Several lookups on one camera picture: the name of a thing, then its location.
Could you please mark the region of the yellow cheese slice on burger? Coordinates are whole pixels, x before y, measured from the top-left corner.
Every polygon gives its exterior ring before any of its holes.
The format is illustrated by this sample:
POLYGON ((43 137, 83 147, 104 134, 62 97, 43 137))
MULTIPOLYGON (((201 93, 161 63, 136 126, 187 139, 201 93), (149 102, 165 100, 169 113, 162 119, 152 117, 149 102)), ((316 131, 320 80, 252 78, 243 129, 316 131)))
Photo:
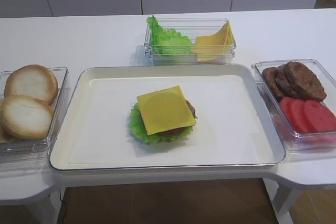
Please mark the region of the yellow cheese slice on burger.
POLYGON ((196 124, 180 86, 139 95, 137 102, 148 135, 196 124))

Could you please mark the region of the green lettuce leaf on burger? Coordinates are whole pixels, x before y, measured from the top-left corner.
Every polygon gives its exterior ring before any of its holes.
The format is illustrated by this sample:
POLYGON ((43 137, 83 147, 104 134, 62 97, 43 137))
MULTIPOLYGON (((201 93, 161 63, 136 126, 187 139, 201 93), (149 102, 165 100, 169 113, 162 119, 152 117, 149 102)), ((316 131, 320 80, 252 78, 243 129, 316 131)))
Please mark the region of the green lettuce leaf on burger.
POLYGON ((156 144, 161 142, 173 142, 186 137, 193 131, 193 126, 173 130, 171 133, 155 133, 148 135, 142 120, 138 103, 135 103, 130 112, 130 130, 135 138, 144 144, 156 144))

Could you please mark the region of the green lettuce in bin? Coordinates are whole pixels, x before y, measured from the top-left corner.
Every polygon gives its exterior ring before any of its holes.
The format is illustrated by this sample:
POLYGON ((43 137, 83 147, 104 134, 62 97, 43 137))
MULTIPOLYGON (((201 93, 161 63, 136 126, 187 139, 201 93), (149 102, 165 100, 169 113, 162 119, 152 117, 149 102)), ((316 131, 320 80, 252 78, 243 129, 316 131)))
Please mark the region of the green lettuce in bin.
POLYGON ((173 28, 163 28, 156 17, 148 17, 151 30, 151 43, 157 55, 189 55, 192 53, 192 41, 173 28))

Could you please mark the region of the yellow cheese slices in bin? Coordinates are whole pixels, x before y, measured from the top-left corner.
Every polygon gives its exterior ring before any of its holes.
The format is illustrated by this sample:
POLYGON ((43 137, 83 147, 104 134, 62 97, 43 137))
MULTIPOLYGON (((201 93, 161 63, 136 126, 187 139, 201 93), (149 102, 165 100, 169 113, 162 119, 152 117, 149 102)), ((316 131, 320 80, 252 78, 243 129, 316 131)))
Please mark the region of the yellow cheese slices in bin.
POLYGON ((230 54, 234 47, 235 40, 232 28, 230 21, 227 21, 215 34, 197 36, 193 51, 197 54, 197 62, 205 62, 230 54))

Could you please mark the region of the brown burger patty on burger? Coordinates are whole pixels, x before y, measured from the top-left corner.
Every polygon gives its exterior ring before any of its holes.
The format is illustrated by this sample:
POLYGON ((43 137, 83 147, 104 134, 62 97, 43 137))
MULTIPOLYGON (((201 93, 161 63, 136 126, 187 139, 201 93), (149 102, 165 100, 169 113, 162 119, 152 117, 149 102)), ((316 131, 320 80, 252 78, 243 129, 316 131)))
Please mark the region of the brown burger patty on burger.
MULTIPOLYGON (((193 117, 196 118, 194 107, 190 104, 190 102, 188 100, 186 100, 186 103, 187 103, 187 105, 189 107, 189 110, 191 111, 193 117)), ((172 130, 159 132, 158 135, 160 135, 160 136, 177 136, 178 134, 183 133, 186 129, 187 129, 187 127, 179 127, 179 128, 172 129, 172 130)))

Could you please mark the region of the white rectangular serving tray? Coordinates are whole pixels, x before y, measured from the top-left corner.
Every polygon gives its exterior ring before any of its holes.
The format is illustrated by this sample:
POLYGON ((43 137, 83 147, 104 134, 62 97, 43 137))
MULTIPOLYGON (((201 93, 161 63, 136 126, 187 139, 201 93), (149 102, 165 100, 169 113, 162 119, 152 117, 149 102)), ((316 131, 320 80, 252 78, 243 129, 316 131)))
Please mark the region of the white rectangular serving tray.
POLYGON ((49 161, 60 171, 267 166, 285 155, 245 66, 100 67, 81 73, 49 161), (193 131, 142 144, 129 126, 137 97, 174 86, 196 110, 193 131))

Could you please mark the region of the brown patty in bin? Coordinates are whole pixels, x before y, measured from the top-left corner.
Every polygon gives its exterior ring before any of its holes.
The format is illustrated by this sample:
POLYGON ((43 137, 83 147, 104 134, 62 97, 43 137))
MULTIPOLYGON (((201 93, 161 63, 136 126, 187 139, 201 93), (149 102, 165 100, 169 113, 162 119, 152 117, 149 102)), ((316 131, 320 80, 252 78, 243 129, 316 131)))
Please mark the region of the brown patty in bin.
POLYGON ((291 84, 289 83, 287 76, 285 74, 285 65, 281 65, 277 68, 276 74, 276 83, 280 87, 280 89, 289 97, 294 99, 300 99, 299 94, 293 89, 291 84))
POLYGON ((277 68, 269 67, 262 71, 262 77, 267 83, 272 94, 275 96, 276 100, 280 102, 282 98, 285 97, 284 92, 278 87, 276 83, 277 68))
POLYGON ((285 64, 285 74, 301 99, 322 102, 327 97, 320 80, 306 65, 290 61, 285 64))

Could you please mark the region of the middle brown patty in bin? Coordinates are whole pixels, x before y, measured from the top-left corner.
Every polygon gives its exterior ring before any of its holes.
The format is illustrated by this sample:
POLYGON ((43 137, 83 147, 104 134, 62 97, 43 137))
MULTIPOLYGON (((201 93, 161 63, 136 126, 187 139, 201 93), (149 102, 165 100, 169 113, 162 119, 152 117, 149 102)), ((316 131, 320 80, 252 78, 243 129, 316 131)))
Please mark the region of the middle brown patty in bin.
POLYGON ((300 99, 299 94, 293 89, 291 84, 289 83, 287 76, 285 74, 285 65, 281 65, 277 68, 276 74, 276 83, 280 87, 280 89, 289 97, 294 99, 300 99))

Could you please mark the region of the red tomato slice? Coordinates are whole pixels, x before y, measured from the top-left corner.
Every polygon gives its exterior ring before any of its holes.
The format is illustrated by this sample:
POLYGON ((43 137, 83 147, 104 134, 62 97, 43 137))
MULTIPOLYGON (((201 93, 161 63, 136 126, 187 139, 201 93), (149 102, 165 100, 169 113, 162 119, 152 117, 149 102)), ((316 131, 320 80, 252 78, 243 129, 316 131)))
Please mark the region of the red tomato slice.
POLYGON ((304 102, 303 116, 312 132, 335 131, 335 115, 317 101, 304 102))
POLYGON ((291 97, 283 97, 282 100, 280 101, 280 106, 285 116, 287 117, 288 121, 291 123, 292 127, 296 130, 297 128, 290 109, 290 105, 293 101, 295 101, 295 99, 291 97))
POLYGON ((309 133, 310 129, 308 123, 303 114, 304 101, 299 99, 294 99, 289 103, 289 117, 290 122, 296 132, 299 133, 309 133))

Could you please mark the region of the rear bun half in bin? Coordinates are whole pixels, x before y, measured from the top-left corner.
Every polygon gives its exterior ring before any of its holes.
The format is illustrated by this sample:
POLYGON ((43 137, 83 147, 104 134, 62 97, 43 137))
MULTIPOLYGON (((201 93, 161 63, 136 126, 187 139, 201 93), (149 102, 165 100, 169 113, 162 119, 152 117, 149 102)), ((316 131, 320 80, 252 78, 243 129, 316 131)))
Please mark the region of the rear bun half in bin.
POLYGON ((52 105, 58 94, 56 76, 41 65, 27 65, 11 73, 6 80, 4 97, 27 95, 52 105))

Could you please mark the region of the bun half in bin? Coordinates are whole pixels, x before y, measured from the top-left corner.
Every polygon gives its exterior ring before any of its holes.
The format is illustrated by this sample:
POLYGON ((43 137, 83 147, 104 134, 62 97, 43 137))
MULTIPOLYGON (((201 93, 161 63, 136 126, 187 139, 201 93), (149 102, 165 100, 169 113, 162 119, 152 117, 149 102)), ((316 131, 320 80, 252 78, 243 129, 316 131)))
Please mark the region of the bun half in bin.
POLYGON ((58 94, 56 76, 41 65, 27 65, 11 73, 6 80, 4 97, 27 95, 52 105, 58 94))
POLYGON ((10 143, 13 141, 18 140, 18 138, 10 135, 8 132, 6 132, 3 128, 0 129, 0 143, 10 143))

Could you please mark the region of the clear bin patties and tomatoes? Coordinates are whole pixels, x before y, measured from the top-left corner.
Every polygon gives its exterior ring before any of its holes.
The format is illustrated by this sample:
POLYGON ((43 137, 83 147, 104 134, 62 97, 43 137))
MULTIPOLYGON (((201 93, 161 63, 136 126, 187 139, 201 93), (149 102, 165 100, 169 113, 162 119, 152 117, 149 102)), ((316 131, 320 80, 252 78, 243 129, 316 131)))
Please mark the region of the clear bin patties and tomatoes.
POLYGON ((325 70, 325 68, 316 60, 299 59, 299 60, 282 60, 282 61, 263 61, 252 65, 255 72, 255 79, 259 93, 264 100, 270 113, 273 124, 281 138, 282 143, 290 151, 317 150, 335 147, 335 131, 299 133, 292 127, 291 123, 285 116, 280 102, 272 94, 267 83, 262 77, 262 71, 269 67, 278 68, 290 61, 300 62, 306 65, 316 74, 322 86, 325 89, 327 97, 320 102, 326 106, 335 115, 335 80, 325 70))

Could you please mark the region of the front brown patty in bin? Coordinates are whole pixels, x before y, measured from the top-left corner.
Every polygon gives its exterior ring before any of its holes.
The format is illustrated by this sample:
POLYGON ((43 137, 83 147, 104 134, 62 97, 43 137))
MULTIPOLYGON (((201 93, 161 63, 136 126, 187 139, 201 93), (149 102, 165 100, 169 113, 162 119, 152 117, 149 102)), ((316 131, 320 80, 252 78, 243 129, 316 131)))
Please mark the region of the front brown patty in bin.
POLYGON ((306 65, 290 61, 285 64, 285 74, 301 99, 322 102, 327 97, 320 80, 306 65))

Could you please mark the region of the front red tomato slice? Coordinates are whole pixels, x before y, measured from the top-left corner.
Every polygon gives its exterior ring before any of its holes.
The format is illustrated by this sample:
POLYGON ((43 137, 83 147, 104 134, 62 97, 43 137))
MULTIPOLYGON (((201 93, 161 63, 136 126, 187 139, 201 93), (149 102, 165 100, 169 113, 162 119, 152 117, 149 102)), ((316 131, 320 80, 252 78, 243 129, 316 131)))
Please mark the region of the front red tomato slice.
POLYGON ((335 131, 335 115, 317 101, 304 102, 303 116, 312 132, 335 131))

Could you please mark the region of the lower bun half in bin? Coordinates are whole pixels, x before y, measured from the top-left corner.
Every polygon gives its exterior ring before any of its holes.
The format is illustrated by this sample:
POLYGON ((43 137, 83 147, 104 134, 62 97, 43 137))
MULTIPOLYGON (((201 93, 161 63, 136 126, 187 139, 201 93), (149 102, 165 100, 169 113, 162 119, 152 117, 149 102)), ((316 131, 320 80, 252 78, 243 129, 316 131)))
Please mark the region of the lower bun half in bin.
POLYGON ((18 140, 18 138, 10 135, 8 132, 6 132, 3 128, 0 129, 0 143, 10 143, 13 141, 18 140))

